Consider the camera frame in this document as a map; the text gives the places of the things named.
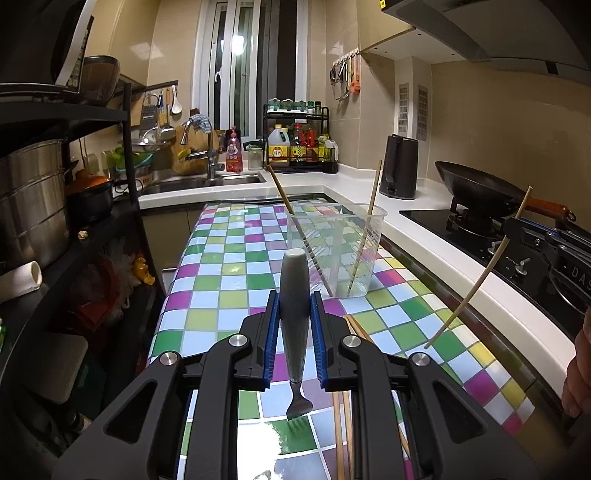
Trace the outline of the person's right hand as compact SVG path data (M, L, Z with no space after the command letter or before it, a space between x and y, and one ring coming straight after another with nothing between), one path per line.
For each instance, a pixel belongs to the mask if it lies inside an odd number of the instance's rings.
M581 331L575 338L575 356L569 363L562 392L562 406L571 417L590 413L591 318L587 309Z

